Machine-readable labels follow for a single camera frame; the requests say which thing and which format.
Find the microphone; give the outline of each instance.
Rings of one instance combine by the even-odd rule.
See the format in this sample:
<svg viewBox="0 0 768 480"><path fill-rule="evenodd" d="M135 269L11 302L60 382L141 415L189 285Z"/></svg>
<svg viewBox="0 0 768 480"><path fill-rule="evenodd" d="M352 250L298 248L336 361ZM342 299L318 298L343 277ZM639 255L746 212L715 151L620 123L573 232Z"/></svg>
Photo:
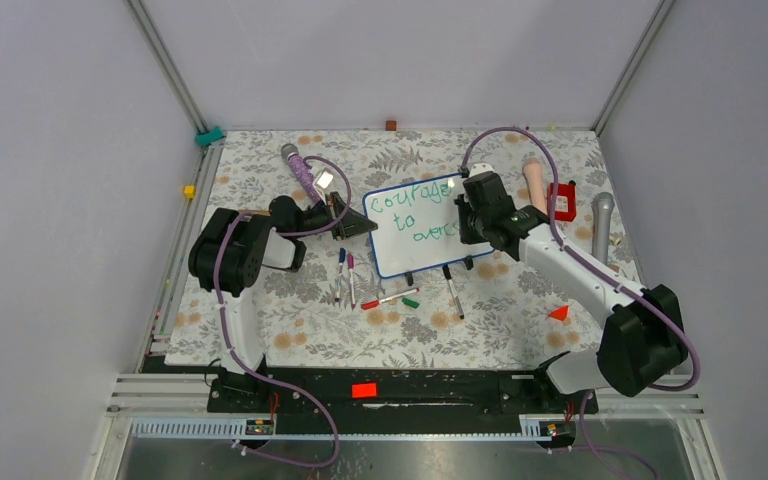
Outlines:
<svg viewBox="0 0 768 480"><path fill-rule="evenodd" d="M593 199L593 256L608 264L608 236L611 234L611 212L614 211L614 196L602 192Z"/></svg>
<svg viewBox="0 0 768 480"><path fill-rule="evenodd" d="M319 198L319 193L313 187L313 173L310 172L310 168L302 161L298 147L292 143L285 144L281 147L281 157L290 165L290 170L293 171L293 175L296 176L296 179L302 185L305 192L307 192L307 196L310 197L311 201L314 204L322 201Z"/></svg>

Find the teal clip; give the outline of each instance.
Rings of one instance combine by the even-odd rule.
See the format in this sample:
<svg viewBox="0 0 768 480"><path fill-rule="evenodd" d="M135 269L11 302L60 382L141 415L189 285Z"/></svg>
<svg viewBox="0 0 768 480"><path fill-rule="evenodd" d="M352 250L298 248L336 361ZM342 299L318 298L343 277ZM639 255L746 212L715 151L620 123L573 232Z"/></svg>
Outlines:
<svg viewBox="0 0 768 480"><path fill-rule="evenodd" d="M225 138L225 134L222 133L221 128L215 127L213 130L207 133L196 135L196 143L198 144L199 147L206 147L211 143L219 140L220 138Z"/></svg>

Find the gray microphone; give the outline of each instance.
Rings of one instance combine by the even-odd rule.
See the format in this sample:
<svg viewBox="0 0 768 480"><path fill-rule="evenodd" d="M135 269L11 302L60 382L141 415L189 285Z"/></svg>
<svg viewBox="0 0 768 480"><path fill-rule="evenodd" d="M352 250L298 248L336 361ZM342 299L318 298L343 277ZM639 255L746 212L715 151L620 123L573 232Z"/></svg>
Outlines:
<svg viewBox="0 0 768 480"><path fill-rule="evenodd" d="M602 192L593 199L593 256L608 264L608 236L611 234L611 212L614 211L614 196Z"/></svg>

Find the orange block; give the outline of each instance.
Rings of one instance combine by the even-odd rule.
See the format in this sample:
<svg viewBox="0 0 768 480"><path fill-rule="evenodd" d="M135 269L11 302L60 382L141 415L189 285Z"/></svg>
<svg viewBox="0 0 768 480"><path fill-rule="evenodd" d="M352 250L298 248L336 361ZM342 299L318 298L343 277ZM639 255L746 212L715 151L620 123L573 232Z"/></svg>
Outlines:
<svg viewBox="0 0 768 480"><path fill-rule="evenodd" d="M378 385L375 383L356 383L352 385L352 398L372 398L378 396Z"/></svg>
<svg viewBox="0 0 768 480"><path fill-rule="evenodd" d="M567 319L567 315L569 315L569 305L564 305L563 307L549 314L550 317L561 322Z"/></svg>

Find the purple microphone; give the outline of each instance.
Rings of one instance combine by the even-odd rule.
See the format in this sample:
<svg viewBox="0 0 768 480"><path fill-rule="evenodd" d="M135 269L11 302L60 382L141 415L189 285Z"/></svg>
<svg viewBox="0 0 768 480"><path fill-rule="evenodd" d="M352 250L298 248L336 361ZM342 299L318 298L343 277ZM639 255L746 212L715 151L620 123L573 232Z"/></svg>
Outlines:
<svg viewBox="0 0 768 480"><path fill-rule="evenodd" d="M307 196L310 197L313 203L322 201L319 198L319 193L313 188L313 174L310 172L310 168L302 161L302 156L299 155L299 149L292 143L287 143L281 147L281 156L290 165L290 170L293 171L293 175L296 176L299 183L302 184L302 188L307 192Z"/></svg>

